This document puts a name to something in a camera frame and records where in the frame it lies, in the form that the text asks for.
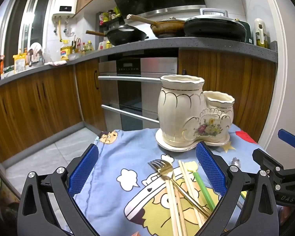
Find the red print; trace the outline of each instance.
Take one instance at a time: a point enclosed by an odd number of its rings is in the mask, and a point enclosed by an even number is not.
[[[241,139],[244,139],[245,141],[249,143],[256,144],[256,142],[245,132],[245,131],[235,131],[236,135],[239,136]]]

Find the blue tablecloth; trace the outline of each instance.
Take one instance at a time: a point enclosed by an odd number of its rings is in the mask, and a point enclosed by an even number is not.
[[[169,159],[173,162],[177,182],[183,186],[178,160],[188,162],[197,161],[197,158],[194,149],[175,153],[159,147],[155,140],[157,130],[116,130],[102,138],[105,143],[95,143],[99,149],[99,159],[81,193],[75,195],[74,199],[101,236],[130,236],[137,231],[141,236],[172,236],[164,180],[147,162]],[[260,166],[253,161],[252,152],[262,148],[235,125],[230,127],[229,134],[229,143],[212,147],[213,153],[222,156],[228,165],[236,157],[240,159],[242,171],[256,173]],[[201,166],[198,172],[206,187],[211,188]],[[219,196],[214,196],[217,203]],[[188,235],[192,236],[199,226],[191,205],[182,196],[181,201]],[[227,229],[234,226],[239,213],[240,209],[236,207]]]

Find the blue gripper pad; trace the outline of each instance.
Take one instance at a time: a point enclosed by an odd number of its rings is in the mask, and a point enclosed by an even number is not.
[[[285,143],[295,148],[295,135],[289,133],[284,129],[280,129],[277,135],[279,139],[283,140]]]
[[[69,195],[79,194],[98,160],[98,147],[92,146],[69,179]]]
[[[213,190],[223,196],[227,191],[225,186],[225,176],[202,143],[198,143],[196,146],[196,156],[208,177]]]

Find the oven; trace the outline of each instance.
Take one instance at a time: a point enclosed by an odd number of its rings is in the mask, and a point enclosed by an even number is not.
[[[159,128],[160,77],[175,74],[176,57],[126,57],[99,63],[107,130]]]

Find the white plate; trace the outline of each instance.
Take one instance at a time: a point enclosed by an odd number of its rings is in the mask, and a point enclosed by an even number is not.
[[[157,143],[163,147],[164,149],[166,150],[169,150],[169,151],[173,151],[173,152],[185,152],[185,151],[189,151],[193,148],[196,147],[196,145],[201,142],[201,140],[197,140],[195,142],[193,142],[191,145],[188,145],[188,146],[185,146],[185,147],[175,147],[175,146],[171,146],[169,144],[167,144],[164,140],[163,140],[163,135],[162,135],[162,130],[159,129],[156,134],[155,134],[155,138],[156,138],[156,141]],[[207,142],[205,141],[206,145],[208,146],[222,146],[222,145],[225,145],[229,142],[229,134],[227,133],[226,137],[221,140],[220,142],[216,142],[216,143],[213,143],[213,142]]]

